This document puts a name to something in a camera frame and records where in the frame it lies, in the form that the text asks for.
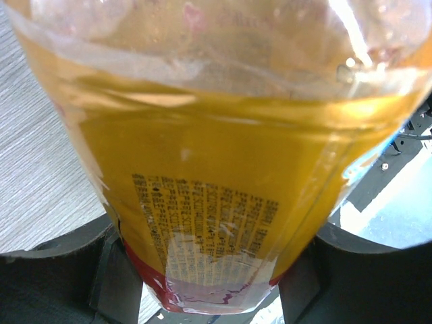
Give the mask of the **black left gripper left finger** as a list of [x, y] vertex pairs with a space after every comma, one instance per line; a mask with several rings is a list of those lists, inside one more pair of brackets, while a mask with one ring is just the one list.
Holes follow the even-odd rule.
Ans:
[[2, 323], [137, 323], [142, 280], [103, 215], [1, 254]]

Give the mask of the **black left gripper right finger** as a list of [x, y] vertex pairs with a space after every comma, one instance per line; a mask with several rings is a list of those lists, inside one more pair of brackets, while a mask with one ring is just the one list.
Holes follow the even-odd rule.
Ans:
[[326, 223], [279, 293], [286, 323], [430, 323], [431, 243], [391, 248]]

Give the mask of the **amber drink bottle red label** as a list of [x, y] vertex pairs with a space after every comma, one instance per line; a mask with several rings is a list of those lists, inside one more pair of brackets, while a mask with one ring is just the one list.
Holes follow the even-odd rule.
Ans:
[[256, 308], [431, 90], [430, 1], [6, 1], [141, 278]]

